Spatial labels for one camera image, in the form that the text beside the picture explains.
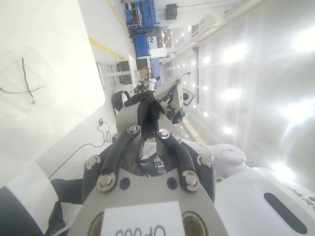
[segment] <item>gray metal plate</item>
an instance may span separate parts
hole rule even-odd
[[[128,177],[130,186],[126,190],[119,187],[120,181]],[[178,186],[171,190],[167,186],[167,179],[174,177]],[[185,192],[179,184],[177,169],[157,177],[140,177],[120,169],[116,188],[109,194],[102,193],[94,188],[85,201],[68,236],[88,235],[93,219],[105,208],[132,206],[178,201],[181,213],[192,211],[197,213],[206,224],[209,236],[227,236],[225,227],[218,216],[214,205],[201,186],[195,193]]]

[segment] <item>white label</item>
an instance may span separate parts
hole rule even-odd
[[[101,236],[185,236],[178,201],[106,208]]]
[[[148,40],[150,49],[158,48],[158,39],[156,36],[148,37]]]

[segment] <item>white ceiling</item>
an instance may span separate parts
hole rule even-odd
[[[296,44],[299,35],[315,27],[314,8],[315,0],[270,0],[196,44],[199,68],[192,65],[197,61],[192,48],[161,66],[164,80],[191,71],[183,81],[195,95],[199,71],[200,101],[194,99],[186,117],[208,144],[241,148],[249,166],[274,169],[282,162],[294,172],[294,180],[312,191],[315,116],[294,125],[283,108],[315,98],[315,32],[298,40],[304,42],[299,48]],[[239,44],[246,46],[245,57],[225,62],[226,49]],[[310,45],[314,50],[307,51]],[[235,59],[240,52],[238,48],[230,55]],[[207,64],[202,62],[205,57],[210,57]],[[175,70],[166,70],[174,66]],[[238,90],[240,96],[226,100],[227,89]],[[232,128],[231,135],[223,132],[225,126]]]

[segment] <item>yellow floor line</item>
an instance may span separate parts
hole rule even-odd
[[[126,31],[124,25],[123,25],[122,22],[120,21],[120,19],[119,19],[117,13],[116,13],[116,11],[115,11],[115,9],[114,9],[113,6],[110,4],[109,0],[107,0],[107,2],[108,2],[108,4],[109,4],[109,6],[111,7],[111,9],[113,10],[114,14],[116,15],[117,19],[119,20],[119,22],[120,22],[121,26],[123,27],[125,33],[126,33],[127,36],[129,37],[129,33]]]
[[[113,56],[116,56],[116,57],[122,59],[123,61],[127,61],[127,59],[125,59],[124,57],[118,55],[116,52],[110,50],[109,48],[103,46],[101,43],[98,43],[96,40],[93,40],[92,38],[89,37],[89,41],[90,41],[90,44],[92,44],[92,45],[102,49],[103,51],[106,51],[109,54],[112,54]]]

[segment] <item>white floor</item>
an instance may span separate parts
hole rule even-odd
[[[110,49],[112,52],[117,53],[122,58],[127,59],[128,54],[135,57],[134,46],[125,31],[127,30],[127,27],[125,24],[123,4],[120,0],[109,0],[109,2],[111,6],[115,8],[114,11],[123,23],[123,26],[119,22],[107,0],[78,1],[86,30],[90,38]],[[94,45],[91,45],[91,47],[95,60],[101,62],[100,65],[103,73],[112,72],[111,65],[114,67],[114,70],[117,71],[116,63],[123,61],[121,58]],[[92,143],[99,146],[103,143],[102,133],[97,130],[98,120],[100,118],[110,125],[110,133],[112,136],[117,132],[115,115],[110,98],[111,95],[117,91],[130,91],[131,86],[124,86],[119,83],[118,78],[115,77],[115,79],[116,85],[112,77],[104,78],[104,93],[106,95],[105,104],[37,159],[37,163],[47,176],[51,176],[51,174],[53,174],[53,172],[81,145]],[[100,129],[106,134],[108,125],[104,124]],[[82,178],[84,164],[87,159],[95,154],[99,154],[110,144],[111,143],[105,143],[104,146],[100,148],[91,145],[84,146],[70,158],[70,160],[51,177],[51,179]],[[62,204],[62,207],[66,223],[71,224],[81,206]]]

